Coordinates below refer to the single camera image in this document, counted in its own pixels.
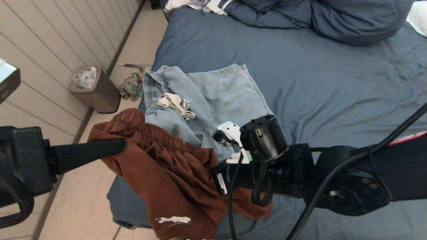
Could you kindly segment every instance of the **baseboard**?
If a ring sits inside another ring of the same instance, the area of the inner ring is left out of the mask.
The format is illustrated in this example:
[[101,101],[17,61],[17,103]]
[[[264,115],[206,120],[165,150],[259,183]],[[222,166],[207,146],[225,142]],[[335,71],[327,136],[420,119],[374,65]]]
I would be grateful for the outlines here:
[[[121,54],[121,52],[123,50],[123,47],[125,46],[126,41],[128,40],[129,34],[131,33],[132,28],[135,25],[135,22],[138,19],[139,14],[141,13],[141,10],[142,10],[142,7],[145,4],[145,1],[146,0],[143,0],[142,3],[140,4],[138,10],[135,13],[135,16],[133,17],[131,23],[129,24],[129,27],[128,27],[128,29],[127,29],[127,31],[126,31],[126,33],[125,33],[122,41],[120,42],[120,45],[119,45],[119,47],[117,49],[117,52],[114,55],[114,58],[112,59],[110,65],[109,65],[109,67],[107,69],[107,75],[108,76],[110,76],[111,73],[113,72],[113,69],[114,69],[114,67],[115,67],[115,65],[117,63],[117,60],[119,59],[119,56],[120,56],[120,54]],[[93,112],[94,112],[94,110],[92,108],[89,108],[88,111],[86,112],[86,115],[85,115],[82,123],[80,124],[79,130],[78,130],[77,134],[75,135],[75,137],[73,139],[73,144],[79,143],[79,141],[80,141],[80,139],[81,139],[81,137],[83,135],[83,132],[85,131],[86,126],[88,125],[88,122],[91,119],[91,116],[92,116]],[[58,191],[59,185],[61,184],[62,178],[63,178],[63,175],[59,175],[58,176],[58,182],[55,184],[55,189],[49,194],[49,196],[48,196],[48,198],[46,200],[46,203],[44,204],[43,211],[41,213],[40,218],[38,219],[38,222],[37,222],[36,228],[34,230],[34,234],[33,234],[32,240],[38,240],[39,237],[40,237],[41,231],[43,229],[44,223],[46,222],[47,215],[49,214],[50,207],[53,204],[53,200],[54,200],[55,195],[56,195],[56,193]]]

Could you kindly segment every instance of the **brown fabric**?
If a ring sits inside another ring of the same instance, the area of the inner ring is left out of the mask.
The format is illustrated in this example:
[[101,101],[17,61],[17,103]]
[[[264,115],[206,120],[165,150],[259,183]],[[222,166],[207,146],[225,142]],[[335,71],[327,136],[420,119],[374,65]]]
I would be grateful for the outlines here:
[[[144,114],[135,108],[95,125],[88,142],[118,138],[126,139],[126,149],[102,161],[145,200],[157,237],[213,239],[227,211],[227,199],[218,195],[209,173],[209,168],[218,166],[215,151],[183,143],[164,129],[145,123]],[[265,208],[254,205],[250,193],[235,190],[233,209],[248,219],[268,217],[272,204]],[[159,223],[161,217],[189,217],[191,221]]]

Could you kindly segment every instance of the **trash can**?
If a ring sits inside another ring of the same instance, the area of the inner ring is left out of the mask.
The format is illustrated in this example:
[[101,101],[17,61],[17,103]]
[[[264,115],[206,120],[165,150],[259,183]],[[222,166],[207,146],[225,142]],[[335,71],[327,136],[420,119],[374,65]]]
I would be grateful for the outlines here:
[[[90,69],[91,67],[81,67],[76,73],[89,71]],[[120,104],[120,92],[101,67],[96,67],[96,69],[95,82],[91,88],[79,88],[77,83],[73,81],[70,91],[99,113],[116,112]]]

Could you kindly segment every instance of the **drawstring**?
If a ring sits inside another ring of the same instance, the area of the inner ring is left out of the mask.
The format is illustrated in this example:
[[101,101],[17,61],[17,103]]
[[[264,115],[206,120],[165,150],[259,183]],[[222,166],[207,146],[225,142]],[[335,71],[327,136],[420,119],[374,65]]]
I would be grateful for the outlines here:
[[165,93],[164,97],[159,99],[157,103],[162,107],[179,111],[185,120],[194,119],[196,117],[196,114],[188,110],[190,108],[190,102],[187,99],[182,101],[176,94]]

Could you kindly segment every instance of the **blue bedsheet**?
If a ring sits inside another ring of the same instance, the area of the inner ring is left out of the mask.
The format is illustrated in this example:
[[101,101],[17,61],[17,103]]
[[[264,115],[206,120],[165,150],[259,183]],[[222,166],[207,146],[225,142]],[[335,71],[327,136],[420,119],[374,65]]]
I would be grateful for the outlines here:
[[[352,47],[310,29],[257,29],[184,7],[172,13],[153,70],[168,65],[191,73],[246,64],[289,144],[362,147],[427,102],[426,53],[426,38],[409,24],[385,41]],[[424,116],[407,134],[426,129]],[[149,227],[144,202],[121,178],[108,198],[116,222]],[[285,238],[304,203],[281,196],[273,202],[267,220],[235,214],[239,237]],[[426,200],[391,203],[361,217],[316,209],[299,239],[426,239],[426,220]],[[218,239],[230,238],[226,217]]]

